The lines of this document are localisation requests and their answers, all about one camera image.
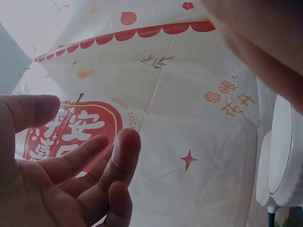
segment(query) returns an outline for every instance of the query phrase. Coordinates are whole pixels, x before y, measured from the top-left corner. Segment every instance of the red apple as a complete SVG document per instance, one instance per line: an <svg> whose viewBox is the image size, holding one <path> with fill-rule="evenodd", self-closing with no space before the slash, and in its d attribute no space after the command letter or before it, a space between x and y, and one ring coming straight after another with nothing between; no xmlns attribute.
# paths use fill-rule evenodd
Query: red apple
<svg viewBox="0 0 303 227"><path fill-rule="evenodd" d="M124 25L132 25L137 20L137 15L133 12L121 13L121 23Z"/></svg>
<svg viewBox="0 0 303 227"><path fill-rule="evenodd" d="M61 102L57 116L45 126L27 132L23 158L38 161L60 157L96 135L105 135L113 144L122 130L120 113L111 105L100 102ZM104 150L88 167L88 172L106 154Z"/></svg>

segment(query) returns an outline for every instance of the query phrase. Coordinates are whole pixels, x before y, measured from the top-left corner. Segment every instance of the white round device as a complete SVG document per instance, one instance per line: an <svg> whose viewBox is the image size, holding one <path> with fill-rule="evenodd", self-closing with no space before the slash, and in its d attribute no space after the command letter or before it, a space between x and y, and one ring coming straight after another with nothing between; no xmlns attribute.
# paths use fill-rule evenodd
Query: white round device
<svg viewBox="0 0 303 227"><path fill-rule="evenodd" d="M279 206L300 207L303 205L303 117L287 100L277 96L272 125L268 162L270 196Z"/></svg>
<svg viewBox="0 0 303 227"><path fill-rule="evenodd" d="M268 161L271 131L263 139L257 178L257 201L263 207L277 207L268 190Z"/></svg>

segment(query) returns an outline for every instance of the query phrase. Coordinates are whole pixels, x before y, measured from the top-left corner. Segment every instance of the red flower graphic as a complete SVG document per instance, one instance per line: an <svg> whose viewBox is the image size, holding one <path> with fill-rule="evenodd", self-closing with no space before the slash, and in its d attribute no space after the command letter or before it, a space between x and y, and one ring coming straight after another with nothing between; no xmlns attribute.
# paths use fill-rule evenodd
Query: red flower graphic
<svg viewBox="0 0 303 227"><path fill-rule="evenodd" d="M184 2L182 8L185 10L193 9L195 6L192 2Z"/></svg>

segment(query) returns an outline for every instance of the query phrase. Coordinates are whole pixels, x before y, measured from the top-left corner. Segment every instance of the orange stain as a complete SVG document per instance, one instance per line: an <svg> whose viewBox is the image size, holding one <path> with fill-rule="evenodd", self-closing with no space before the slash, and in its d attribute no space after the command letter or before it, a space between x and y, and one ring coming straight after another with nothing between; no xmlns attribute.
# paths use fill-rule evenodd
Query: orange stain
<svg viewBox="0 0 303 227"><path fill-rule="evenodd" d="M78 73L79 79L84 79L86 77L89 77L91 74L95 73L96 70L88 70L88 71L82 71Z"/></svg>
<svg viewBox="0 0 303 227"><path fill-rule="evenodd" d="M99 13L99 9L98 8L92 8L91 11L90 11L91 15L95 15L95 14L98 14L98 13Z"/></svg>

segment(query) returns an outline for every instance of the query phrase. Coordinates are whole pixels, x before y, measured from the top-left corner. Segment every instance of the chinese character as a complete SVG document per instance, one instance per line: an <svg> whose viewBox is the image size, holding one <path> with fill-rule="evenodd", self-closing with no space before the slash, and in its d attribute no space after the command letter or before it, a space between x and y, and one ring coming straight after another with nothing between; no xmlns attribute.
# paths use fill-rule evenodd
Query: chinese character
<svg viewBox="0 0 303 227"><path fill-rule="evenodd" d="M209 103L217 103L221 100L221 94L213 91L207 92L203 97Z"/></svg>
<svg viewBox="0 0 303 227"><path fill-rule="evenodd" d="M221 83L221 86L218 87L219 91L221 91L223 94L228 94L230 91L235 91L238 89L235 84L225 80Z"/></svg>
<svg viewBox="0 0 303 227"><path fill-rule="evenodd" d="M242 95L240 95L237 99L240 99L241 97L245 97L245 99L241 99L241 105L246 105L246 106L249 106L248 104L247 104L247 102L248 101L251 101L251 102L253 102L253 103L255 103L255 101L251 98L251 96L247 96L247 95L245 95L244 93L242 94Z"/></svg>
<svg viewBox="0 0 303 227"><path fill-rule="evenodd" d="M70 118L70 123L68 126L71 128L71 134L66 134L62 136L62 140L64 141L71 141L75 138L81 141L86 141L91 137L91 134L84 133L83 131L85 129L99 129L102 128L105 125L105 122L99 121L96 122L99 119L98 114L88 114L85 110L82 110L80 115L78 116L80 119L79 121L75 122L76 116L73 115ZM85 119L93 118L92 124L87 124L86 121L82 121Z"/></svg>
<svg viewBox="0 0 303 227"><path fill-rule="evenodd" d="M236 106L232 106L233 103L228 103L225 107L222 107L221 111L225 111L227 116L235 117L234 113L242 113Z"/></svg>
<svg viewBox="0 0 303 227"><path fill-rule="evenodd" d="M40 138L41 144L38 144L35 151L32 150L29 152L30 156L32 157L32 161L38 161L45 158L49 158L51 154L50 147L53 145L54 141L50 141L50 139L44 140Z"/></svg>
<svg viewBox="0 0 303 227"><path fill-rule="evenodd" d="M69 110L59 109L58 114L55 117L55 119L45 125L49 129L46 130L46 132L44 133L44 137L45 138L50 138L51 135L53 134L53 132L55 131L56 127L58 127L59 125L61 125L64 116L66 116L67 113L73 113L74 110L75 110L74 107L70 108Z"/></svg>

